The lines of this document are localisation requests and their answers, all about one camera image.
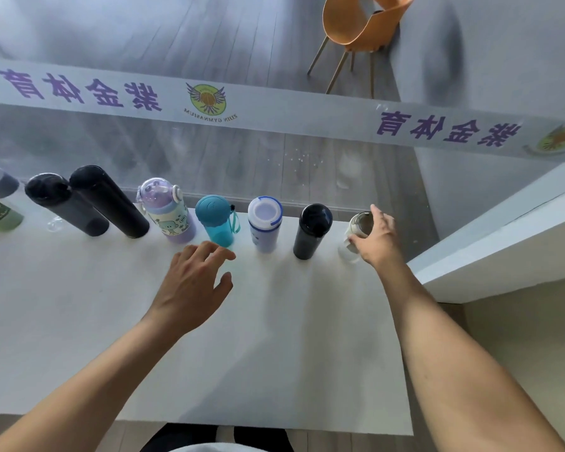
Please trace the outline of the short black flask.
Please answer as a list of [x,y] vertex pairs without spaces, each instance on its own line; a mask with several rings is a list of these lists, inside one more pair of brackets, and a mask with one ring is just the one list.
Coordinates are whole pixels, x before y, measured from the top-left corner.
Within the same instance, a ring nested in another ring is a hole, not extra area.
[[307,205],[299,217],[299,226],[293,246],[293,254],[300,260],[312,258],[333,223],[331,210],[324,204]]

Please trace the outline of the frosted banner strip purple print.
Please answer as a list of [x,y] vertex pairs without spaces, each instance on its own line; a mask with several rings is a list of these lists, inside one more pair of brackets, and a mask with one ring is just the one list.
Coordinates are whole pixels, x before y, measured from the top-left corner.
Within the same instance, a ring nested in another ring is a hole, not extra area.
[[565,121],[0,58],[0,104],[565,163]]

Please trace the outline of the person's right forearm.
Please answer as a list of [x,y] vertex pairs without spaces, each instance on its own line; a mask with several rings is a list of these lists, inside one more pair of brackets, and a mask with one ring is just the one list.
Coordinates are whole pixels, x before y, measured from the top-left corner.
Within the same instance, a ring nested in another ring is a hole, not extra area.
[[520,384],[433,299],[401,260],[372,263],[439,452],[565,452]]

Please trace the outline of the person's left hand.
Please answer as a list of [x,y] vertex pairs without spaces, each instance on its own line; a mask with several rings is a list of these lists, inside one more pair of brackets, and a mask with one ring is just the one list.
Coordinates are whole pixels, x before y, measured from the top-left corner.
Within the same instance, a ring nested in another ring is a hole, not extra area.
[[235,258],[233,251],[211,241],[177,252],[142,323],[174,340],[203,325],[222,305],[210,301],[221,279],[218,271]]

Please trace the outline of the clear glass bottle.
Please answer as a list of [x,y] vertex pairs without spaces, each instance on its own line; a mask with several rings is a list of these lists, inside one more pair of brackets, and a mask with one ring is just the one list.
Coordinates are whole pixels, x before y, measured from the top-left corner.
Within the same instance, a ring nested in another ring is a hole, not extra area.
[[349,237],[355,235],[358,238],[365,239],[371,233],[373,226],[374,219],[371,212],[361,212],[352,217],[338,247],[339,256],[343,261],[355,263],[361,258],[358,248]]

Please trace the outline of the white window ledge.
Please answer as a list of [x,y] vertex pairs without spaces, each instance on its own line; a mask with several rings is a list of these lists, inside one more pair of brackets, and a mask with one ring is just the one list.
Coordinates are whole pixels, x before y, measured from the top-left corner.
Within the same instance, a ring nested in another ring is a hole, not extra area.
[[441,303],[565,279],[565,164],[408,262]]

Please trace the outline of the white bottle blue-ringed lid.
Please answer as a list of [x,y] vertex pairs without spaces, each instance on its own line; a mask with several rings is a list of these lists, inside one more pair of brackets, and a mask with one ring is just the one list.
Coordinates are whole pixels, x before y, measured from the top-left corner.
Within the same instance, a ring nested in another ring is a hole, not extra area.
[[282,217],[282,204],[274,197],[258,196],[249,203],[249,230],[258,251],[266,254],[275,250]]

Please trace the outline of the tall black flask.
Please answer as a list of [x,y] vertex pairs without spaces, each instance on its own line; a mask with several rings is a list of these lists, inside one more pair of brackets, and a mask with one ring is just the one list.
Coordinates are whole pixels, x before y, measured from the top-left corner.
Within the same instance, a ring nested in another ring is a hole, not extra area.
[[138,239],[148,233],[149,222],[103,168],[80,167],[71,174],[69,183],[127,237]]

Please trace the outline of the orange chair with wooden legs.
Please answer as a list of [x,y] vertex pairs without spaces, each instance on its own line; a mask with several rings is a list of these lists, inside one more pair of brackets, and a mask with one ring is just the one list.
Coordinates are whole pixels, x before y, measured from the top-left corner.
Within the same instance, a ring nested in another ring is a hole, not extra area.
[[350,71],[355,55],[369,56],[369,94],[375,98],[375,54],[385,49],[399,28],[407,9],[414,0],[325,0],[322,12],[324,40],[307,70],[310,76],[329,42],[344,48],[343,55],[325,91],[330,94],[350,56]]

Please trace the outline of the person's black trousers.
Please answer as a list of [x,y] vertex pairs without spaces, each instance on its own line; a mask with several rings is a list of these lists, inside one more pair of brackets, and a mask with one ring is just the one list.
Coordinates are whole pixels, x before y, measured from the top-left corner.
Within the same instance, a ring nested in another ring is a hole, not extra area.
[[[169,452],[187,445],[217,441],[218,426],[167,423],[142,447],[140,452]],[[294,452],[283,428],[233,428],[234,442],[267,452]]]

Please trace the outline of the person's left forearm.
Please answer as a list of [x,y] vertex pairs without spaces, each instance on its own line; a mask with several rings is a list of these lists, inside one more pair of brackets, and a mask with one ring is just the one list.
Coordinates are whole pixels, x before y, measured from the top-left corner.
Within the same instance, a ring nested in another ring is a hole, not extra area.
[[142,319],[0,434],[0,452],[96,452],[136,388],[191,330]]

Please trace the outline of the person's right hand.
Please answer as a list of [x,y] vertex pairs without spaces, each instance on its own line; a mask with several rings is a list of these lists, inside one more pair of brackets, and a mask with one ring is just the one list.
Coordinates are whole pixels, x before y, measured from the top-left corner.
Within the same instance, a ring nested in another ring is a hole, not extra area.
[[359,252],[362,259],[375,269],[404,264],[404,256],[399,244],[394,217],[382,212],[375,204],[370,205],[374,219],[371,233],[371,249]]

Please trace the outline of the purple cartoon kids bottle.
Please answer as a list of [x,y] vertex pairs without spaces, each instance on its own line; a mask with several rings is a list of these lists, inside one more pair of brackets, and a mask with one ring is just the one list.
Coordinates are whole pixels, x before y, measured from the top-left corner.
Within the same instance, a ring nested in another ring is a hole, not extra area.
[[169,241],[186,244],[194,238],[195,221],[178,185],[164,178],[150,178],[138,187],[135,206]]

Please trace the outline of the dark grey flask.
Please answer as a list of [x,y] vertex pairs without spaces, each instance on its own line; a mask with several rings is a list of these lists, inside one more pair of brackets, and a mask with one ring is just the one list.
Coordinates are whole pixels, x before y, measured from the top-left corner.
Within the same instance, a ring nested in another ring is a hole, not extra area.
[[88,236],[103,235],[110,226],[109,221],[61,175],[35,175],[26,183],[24,191],[34,203],[53,212]]

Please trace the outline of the person's white shirt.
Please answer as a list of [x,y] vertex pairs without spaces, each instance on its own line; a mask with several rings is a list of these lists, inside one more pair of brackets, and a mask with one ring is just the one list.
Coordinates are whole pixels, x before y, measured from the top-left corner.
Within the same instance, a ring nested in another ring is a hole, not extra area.
[[229,442],[201,443],[187,445],[173,449],[169,452],[267,452],[263,449],[253,448],[241,444]]

